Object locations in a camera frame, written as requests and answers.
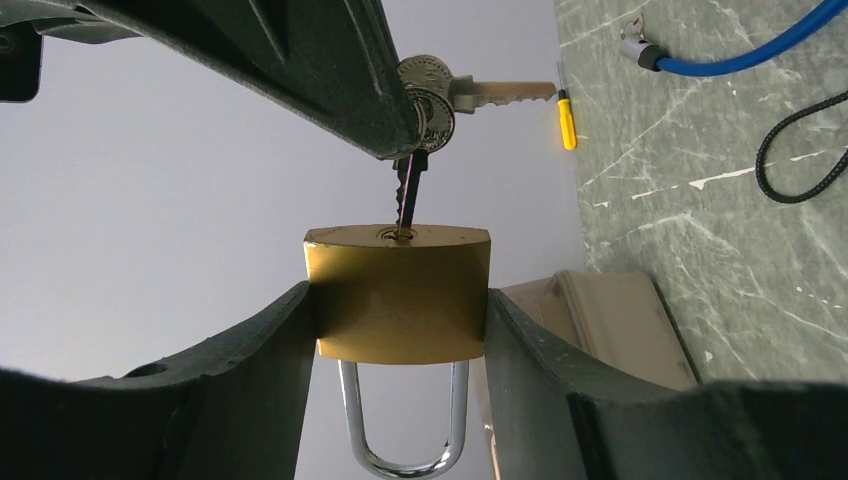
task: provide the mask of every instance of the black cord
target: black cord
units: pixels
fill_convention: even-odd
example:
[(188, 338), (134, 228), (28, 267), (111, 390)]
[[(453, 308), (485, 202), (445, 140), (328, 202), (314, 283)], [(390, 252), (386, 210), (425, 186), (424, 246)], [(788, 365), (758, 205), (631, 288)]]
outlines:
[(848, 167), (848, 150), (842, 155), (842, 158), (836, 162), (836, 165), (833, 166), (833, 169), (825, 175), (821, 182), (818, 183), (815, 187), (807, 190), (804, 193), (799, 195), (784, 195), (780, 192), (775, 191), (772, 188), (771, 184), (769, 184), (768, 178), (766, 178), (766, 153), (768, 153), (769, 148), (771, 148), (771, 142), (777, 137), (777, 135), (786, 127), (791, 125), (792, 123), (810, 116), (816, 112), (820, 112), (826, 108), (830, 108), (834, 105), (838, 105), (844, 101), (848, 100), (848, 91), (842, 92), (839, 95), (835, 95), (833, 97), (828, 98), (823, 102), (819, 102), (813, 106), (807, 107), (803, 110), (797, 111), (792, 115), (781, 120), (780, 123), (774, 126), (771, 131), (766, 135), (766, 138), (763, 139), (763, 144), (760, 145), (759, 151), (757, 151), (757, 163), (754, 165), (754, 172), (757, 175), (757, 184), (760, 186), (760, 190), (766, 194), (767, 197), (774, 200), (775, 202), (780, 203), (801, 203), (805, 202), (816, 195), (823, 192), (827, 187), (830, 186), (839, 175), (845, 171), (845, 168)]

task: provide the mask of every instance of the key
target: key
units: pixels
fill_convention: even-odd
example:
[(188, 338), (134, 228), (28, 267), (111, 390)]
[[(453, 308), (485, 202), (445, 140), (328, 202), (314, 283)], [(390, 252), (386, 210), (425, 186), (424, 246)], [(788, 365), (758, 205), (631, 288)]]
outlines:
[(409, 57), (398, 65), (406, 84), (444, 97), (455, 112), (473, 114), (487, 104), (507, 105), (522, 100), (550, 100), (556, 95), (551, 82), (475, 82), (471, 75), (455, 77), (447, 65), (432, 55)]
[(415, 200), (418, 196), (418, 183), (421, 172), (427, 171), (429, 153), (416, 150), (412, 155), (396, 160), (392, 165), (398, 172), (400, 187), (395, 198), (398, 204), (398, 219), (395, 224), (395, 240), (405, 242), (412, 238), (412, 215), (415, 213)]

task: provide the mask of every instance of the yellow screwdriver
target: yellow screwdriver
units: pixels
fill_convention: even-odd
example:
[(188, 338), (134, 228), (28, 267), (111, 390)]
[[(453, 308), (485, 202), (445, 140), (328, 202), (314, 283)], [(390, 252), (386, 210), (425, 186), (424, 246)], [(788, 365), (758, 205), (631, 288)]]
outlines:
[(557, 73), (559, 73), (557, 105), (559, 105), (559, 124), (562, 128), (562, 144), (566, 150), (574, 150), (577, 148), (577, 131), (574, 129), (574, 115), (571, 114), (571, 99), (568, 97), (568, 90), (565, 89), (565, 68), (562, 62), (557, 62)]

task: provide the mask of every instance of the gray marble table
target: gray marble table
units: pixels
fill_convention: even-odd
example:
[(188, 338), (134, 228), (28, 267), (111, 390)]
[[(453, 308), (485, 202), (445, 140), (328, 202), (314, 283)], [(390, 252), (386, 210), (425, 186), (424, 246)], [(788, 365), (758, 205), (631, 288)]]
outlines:
[[(672, 55), (717, 60), (767, 42), (813, 0), (555, 0), (580, 145), (590, 269), (653, 276), (705, 380), (848, 379), (848, 174), (806, 203), (758, 189), (754, 157), (787, 115), (848, 89), (848, 12), (730, 76), (652, 73), (618, 54), (644, 15)], [(798, 193), (848, 144), (848, 105), (789, 127), (769, 176)]]

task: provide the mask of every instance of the white wall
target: white wall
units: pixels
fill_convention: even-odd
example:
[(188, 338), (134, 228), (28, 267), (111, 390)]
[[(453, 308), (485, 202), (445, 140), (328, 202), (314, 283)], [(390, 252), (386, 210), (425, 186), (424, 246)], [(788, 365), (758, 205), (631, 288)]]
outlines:
[[(550, 0), (387, 1), (401, 57), (478, 80), (555, 80)], [(0, 365), (120, 376), (185, 349), (304, 278), (303, 234), (390, 223), (394, 172), (149, 40), (47, 40), (39, 96), (0, 105)], [(416, 220), (489, 229), (493, 286), (582, 268), (556, 105), (460, 116)], [(390, 460), (435, 454), (448, 368), (364, 367), (366, 425)], [(475, 399), (443, 478), (491, 478)], [(335, 363), (316, 359), (299, 480), (368, 479), (345, 438)]]

